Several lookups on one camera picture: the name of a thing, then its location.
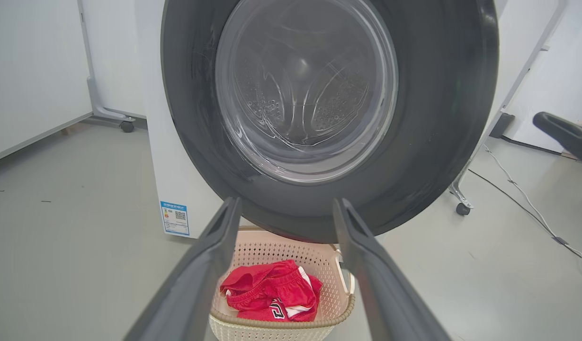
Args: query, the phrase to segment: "gray floor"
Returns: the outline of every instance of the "gray floor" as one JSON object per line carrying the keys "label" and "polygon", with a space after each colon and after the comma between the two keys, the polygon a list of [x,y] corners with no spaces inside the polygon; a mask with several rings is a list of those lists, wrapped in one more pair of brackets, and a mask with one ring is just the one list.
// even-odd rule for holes
{"label": "gray floor", "polygon": [[[117,340],[191,240],[161,232],[148,134],[89,121],[0,161],[0,340]],[[489,140],[582,251],[582,164]],[[486,153],[471,167],[526,205]],[[380,237],[457,341],[582,340],[581,261],[472,173]],[[328,340],[368,339],[364,308]],[[210,330],[207,340],[214,340]]]}

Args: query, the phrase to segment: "red clothing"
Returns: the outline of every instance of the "red clothing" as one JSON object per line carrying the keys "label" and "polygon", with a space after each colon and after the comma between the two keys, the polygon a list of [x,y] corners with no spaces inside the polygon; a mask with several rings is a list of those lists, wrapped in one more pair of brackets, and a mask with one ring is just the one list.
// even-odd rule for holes
{"label": "red clothing", "polygon": [[[304,272],[294,260],[273,264],[241,266],[224,280],[220,290],[238,317],[252,320],[313,321],[320,300],[322,282]],[[281,319],[271,308],[279,300],[285,310]]]}

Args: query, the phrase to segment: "washing machine door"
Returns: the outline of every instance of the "washing machine door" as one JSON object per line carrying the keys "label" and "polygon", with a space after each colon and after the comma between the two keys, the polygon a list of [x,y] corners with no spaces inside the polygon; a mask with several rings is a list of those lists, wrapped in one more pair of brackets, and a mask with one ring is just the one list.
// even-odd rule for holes
{"label": "washing machine door", "polygon": [[375,235],[436,199],[475,148],[497,75],[492,0],[168,0],[165,90],[219,196],[274,233]]}

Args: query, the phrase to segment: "laundry basket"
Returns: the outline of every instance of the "laundry basket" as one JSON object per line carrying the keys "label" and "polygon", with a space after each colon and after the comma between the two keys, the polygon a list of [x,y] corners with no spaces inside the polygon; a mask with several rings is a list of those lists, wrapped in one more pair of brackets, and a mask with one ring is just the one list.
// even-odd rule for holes
{"label": "laundry basket", "polygon": [[232,266],[220,278],[217,289],[239,266],[269,264],[293,259],[297,265],[322,282],[318,313],[313,322],[266,322],[239,319],[228,307],[225,296],[215,291],[209,323],[219,341],[277,340],[320,341],[354,309],[354,277],[349,289],[339,267],[340,251],[331,244],[298,242],[259,228],[241,227],[236,238]]}

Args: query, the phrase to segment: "washing machine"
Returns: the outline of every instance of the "washing machine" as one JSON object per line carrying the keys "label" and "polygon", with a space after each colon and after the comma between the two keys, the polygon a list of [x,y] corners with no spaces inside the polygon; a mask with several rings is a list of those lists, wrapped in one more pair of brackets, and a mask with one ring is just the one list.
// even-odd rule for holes
{"label": "washing machine", "polygon": [[164,233],[241,224],[336,242],[332,201],[375,235],[468,161],[494,95],[492,0],[138,0]]}

